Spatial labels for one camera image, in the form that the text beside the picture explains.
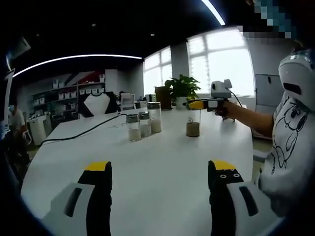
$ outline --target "potted plant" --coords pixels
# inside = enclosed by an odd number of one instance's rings
[[[185,109],[186,101],[189,99],[196,99],[198,96],[196,94],[197,90],[201,90],[196,83],[199,83],[193,77],[180,75],[179,79],[170,78],[172,80],[165,81],[165,86],[169,88],[170,95],[173,101],[176,103],[176,109]]]

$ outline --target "green leaves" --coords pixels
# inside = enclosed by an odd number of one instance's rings
[[[176,97],[190,97],[195,99],[197,90],[201,90],[196,83],[199,83],[193,77],[180,75],[179,79],[170,78],[171,80],[165,81],[165,86],[170,89],[170,95],[175,100]]]

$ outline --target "glass jar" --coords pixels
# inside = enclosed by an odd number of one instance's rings
[[[144,137],[150,136],[152,134],[152,130],[151,130],[149,113],[140,112],[139,113],[139,118],[140,118],[141,137],[144,138]]]
[[[187,123],[186,123],[186,135],[188,137],[199,137],[200,135],[200,122],[201,122],[201,110],[189,110]]]
[[[141,132],[139,127],[138,114],[130,114],[127,116],[128,135],[129,140],[132,142],[139,141],[141,139]]]
[[[150,116],[150,125],[152,133],[159,133],[162,131],[162,116],[161,103],[148,102],[148,113]]]

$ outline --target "ceiling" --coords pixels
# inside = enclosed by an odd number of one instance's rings
[[[245,0],[211,0],[226,26],[244,31],[272,31]],[[31,49],[11,62],[16,72],[34,64],[73,55],[118,54],[145,58],[170,44],[220,28],[201,0],[46,1],[12,6],[7,25],[9,41],[20,35]],[[64,73],[107,68],[128,69],[136,59],[80,58],[60,60],[30,69],[16,77],[31,83]]]

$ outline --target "black cable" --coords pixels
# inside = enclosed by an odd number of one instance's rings
[[[100,124],[94,126],[93,128],[91,128],[91,129],[89,129],[89,130],[87,130],[87,131],[84,131],[83,133],[78,134],[78,135],[76,135],[76,136],[69,137],[69,138],[63,138],[63,139],[46,139],[46,140],[44,140],[40,145],[43,145],[43,143],[48,142],[48,141],[65,141],[65,140],[75,139],[75,138],[77,138],[77,137],[79,137],[79,136],[81,136],[81,135],[83,135],[83,134],[86,134],[86,133],[90,132],[91,130],[94,130],[95,128],[99,127],[100,125],[105,124],[105,123],[107,123],[107,122],[109,122],[109,121],[111,121],[111,120],[113,120],[113,119],[116,119],[117,117],[122,116],[122,115],[127,116],[127,114],[119,114],[119,115],[117,115],[117,116],[115,116],[115,117],[113,117],[113,118],[110,118],[110,119],[108,119],[108,120],[106,120],[106,121],[103,121],[102,123],[100,123]]]
[[[234,97],[236,98],[236,100],[238,101],[238,103],[240,104],[240,106],[243,107],[242,104],[241,104],[241,102],[240,102],[240,100],[238,100],[237,96],[235,95],[235,93],[233,93],[231,90],[229,90],[229,91],[231,92],[231,94],[234,95]]]

